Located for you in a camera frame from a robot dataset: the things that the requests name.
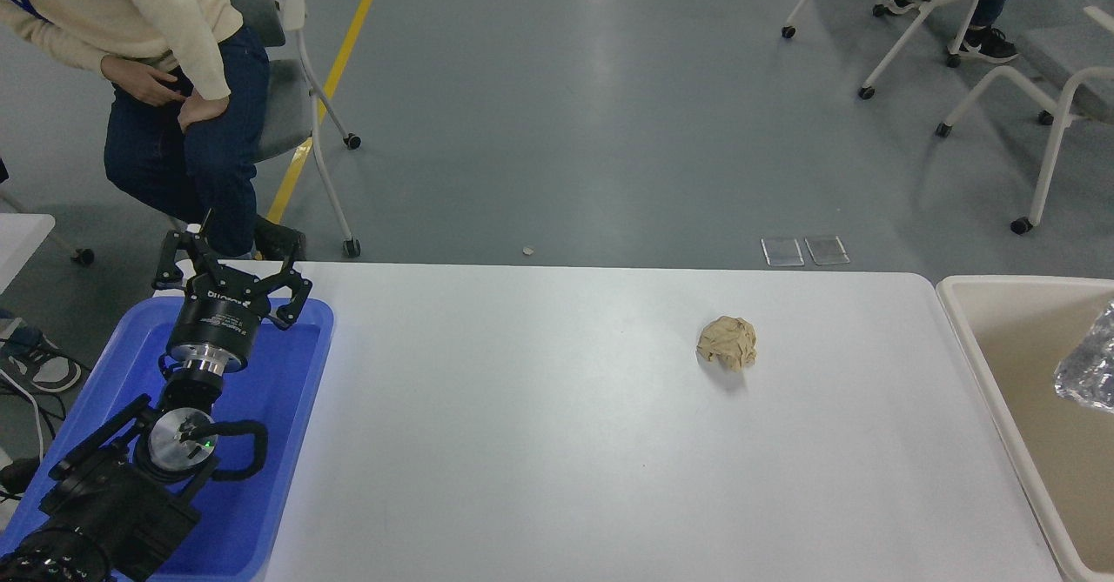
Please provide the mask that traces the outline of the person's left hand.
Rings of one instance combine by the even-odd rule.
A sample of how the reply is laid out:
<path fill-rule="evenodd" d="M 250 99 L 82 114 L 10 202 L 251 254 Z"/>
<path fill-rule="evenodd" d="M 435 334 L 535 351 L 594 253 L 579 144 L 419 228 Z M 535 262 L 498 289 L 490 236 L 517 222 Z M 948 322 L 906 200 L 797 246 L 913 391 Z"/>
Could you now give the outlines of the person's left hand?
<path fill-rule="evenodd" d="M 195 124 L 219 118 L 227 110 L 229 99 L 231 96 L 206 99 L 198 93 L 192 93 L 182 101 L 178 113 L 179 129 L 186 134 Z"/>

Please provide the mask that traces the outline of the person's right hand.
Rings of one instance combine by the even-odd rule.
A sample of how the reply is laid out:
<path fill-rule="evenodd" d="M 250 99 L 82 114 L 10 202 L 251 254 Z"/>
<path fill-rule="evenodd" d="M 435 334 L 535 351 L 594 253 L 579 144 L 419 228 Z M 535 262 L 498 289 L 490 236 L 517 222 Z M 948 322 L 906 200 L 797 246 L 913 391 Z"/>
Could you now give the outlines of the person's right hand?
<path fill-rule="evenodd" d="M 174 88 L 178 79 L 150 65 L 123 57 L 104 56 L 99 69 L 104 78 L 131 95 L 136 101 L 154 107 L 186 101 L 186 96 Z"/>

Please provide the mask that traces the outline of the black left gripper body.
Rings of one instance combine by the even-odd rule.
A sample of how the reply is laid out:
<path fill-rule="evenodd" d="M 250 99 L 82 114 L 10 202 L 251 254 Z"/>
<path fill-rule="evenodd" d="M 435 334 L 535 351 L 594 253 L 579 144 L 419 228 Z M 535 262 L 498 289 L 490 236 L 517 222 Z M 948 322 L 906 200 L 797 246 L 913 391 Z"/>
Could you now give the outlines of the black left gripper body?
<path fill-rule="evenodd" d="M 183 363 L 203 345 L 209 345 L 228 353 L 231 361 L 246 363 L 261 321 L 267 316 L 266 295 L 258 292 L 256 282 L 258 278 L 245 272 L 192 277 L 167 353 Z"/>

